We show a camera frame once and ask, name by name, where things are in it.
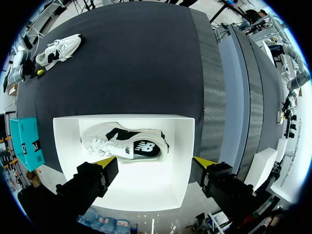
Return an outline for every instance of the white box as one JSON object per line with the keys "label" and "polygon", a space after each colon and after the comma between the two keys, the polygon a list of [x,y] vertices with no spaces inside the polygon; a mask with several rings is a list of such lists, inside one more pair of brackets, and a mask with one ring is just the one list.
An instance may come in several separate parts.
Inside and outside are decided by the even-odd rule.
{"label": "white box", "polygon": [[103,198],[93,205],[124,211],[161,211],[179,208],[188,185],[194,147],[195,120],[176,115],[92,115],[53,119],[59,163],[68,180],[77,166],[102,160],[82,148],[80,136],[100,123],[118,122],[127,129],[159,129],[170,145],[164,162],[121,164]]}
{"label": "white box", "polygon": [[256,191],[269,177],[277,153],[277,150],[269,147],[255,154],[244,183],[247,185],[252,184],[253,190]]}
{"label": "white box", "polygon": [[288,142],[288,139],[279,139],[278,140],[278,145],[277,145],[277,157],[276,157],[276,161],[277,162],[281,162],[283,157],[284,157],[284,154],[285,154],[285,151],[286,151],[286,147],[287,147],[287,142]]}

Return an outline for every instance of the teal shoe box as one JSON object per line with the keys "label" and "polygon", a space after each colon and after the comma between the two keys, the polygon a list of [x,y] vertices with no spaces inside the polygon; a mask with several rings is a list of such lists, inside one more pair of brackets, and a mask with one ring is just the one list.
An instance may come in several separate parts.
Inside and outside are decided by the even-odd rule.
{"label": "teal shoe box", "polygon": [[38,137],[37,119],[10,119],[10,129],[16,156],[31,172],[45,163]]}

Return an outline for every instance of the sneaker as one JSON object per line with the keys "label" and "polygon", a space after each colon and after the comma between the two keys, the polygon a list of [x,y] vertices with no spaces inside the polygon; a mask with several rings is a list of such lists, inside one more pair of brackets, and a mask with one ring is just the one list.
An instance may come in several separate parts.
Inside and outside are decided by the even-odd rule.
{"label": "sneaker", "polygon": [[87,129],[81,143],[90,153],[117,156],[119,161],[164,161],[169,145],[161,130],[128,130],[116,122],[108,122]]}
{"label": "sneaker", "polygon": [[48,48],[44,52],[36,56],[36,62],[45,67],[46,70],[51,69],[58,61],[66,61],[78,49],[81,43],[82,35],[75,34],[61,40],[55,40],[48,44]]}

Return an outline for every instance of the shoelace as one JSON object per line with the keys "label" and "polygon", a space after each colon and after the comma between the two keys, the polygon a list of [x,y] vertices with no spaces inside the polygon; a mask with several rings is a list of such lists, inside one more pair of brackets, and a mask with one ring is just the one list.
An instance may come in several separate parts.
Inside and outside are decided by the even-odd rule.
{"label": "shoelace", "polygon": [[120,148],[120,149],[125,148],[124,144],[113,142],[113,141],[104,142],[101,138],[95,137],[92,140],[90,152],[96,153],[99,155],[104,155],[105,157],[112,156],[109,149],[107,151],[101,150],[105,146],[111,146],[111,147]]}
{"label": "shoelace", "polygon": [[56,46],[58,53],[60,55],[62,55],[63,58],[69,59],[70,57],[72,57],[72,56],[68,56],[67,57],[67,56],[64,56],[62,54],[62,52],[68,48],[68,45],[67,45],[65,39],[56,39],[53,43],[48,44],[48,46],[51,46],[51,45],[55,45]]}

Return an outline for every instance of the white floor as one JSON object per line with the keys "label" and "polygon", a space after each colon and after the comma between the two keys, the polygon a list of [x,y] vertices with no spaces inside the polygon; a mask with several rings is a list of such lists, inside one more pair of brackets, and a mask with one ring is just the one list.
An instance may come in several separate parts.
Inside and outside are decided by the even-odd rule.
{"label": "white floor", "polygon": [[[78,3],[81,7],[84,6],[83,0],[78,0]],[[99,0],[94,1],[97,7],[103,7],[103,4]],[[217,2],[217,0],[198,0],[195,4],[193,4],[190,8],[202,11],[207,14],[208,18],[212,18],[213,15],[222,7],[223,4]],[[77,16],[77,10],[75,8],[74,3],[70,3],[67,5],[67,10],[65,10],[60,16],[54,17],[50,24],[47,26],[44,34],[52,31],[62,23],[67,20]],[[241,22],[241,16],[234,13],[229,9],[225,9],[213,22],[213,25],[217,25],[220,23],[231,24],[232,22],[239,23]],[[13,103],[12,106],[8,108],[8,110],[14,110],[16,107],[14,105],[15,98],[8,98],[2,96],[8,96],[7,94],[3,94],[1,92],[1,105],[0,109],[2,110],[7,105]],[[46,186],[49,190],[56,193],[56,185],[64,184],[66,179],[63,173],[60,173],[50,167],[42,165],[37,170],[38,176],[41,179],[41,182],[44,186]],[[140,233],[155,233],[155,234],[164,234],[164,233],[191,233],[190,229],[185,229],[185,227],[192,225],[195,223],[198,214],[205,212],[214,213],[219,210],[218,205],[212,198],[206,198],[201,188],[197,183],[192,183],[188,185],[188,189],[183,201],[181,208],[161,211],[161,212],[122,212],[117,210],[110,210],[100,207],[95,207],[97,212],[102,216],[110,216],[114,218],[125,218],[130,220],[132,226],[138,224],[138,230]],[[152,232],[152,223],[154,224],[154,232]]]}

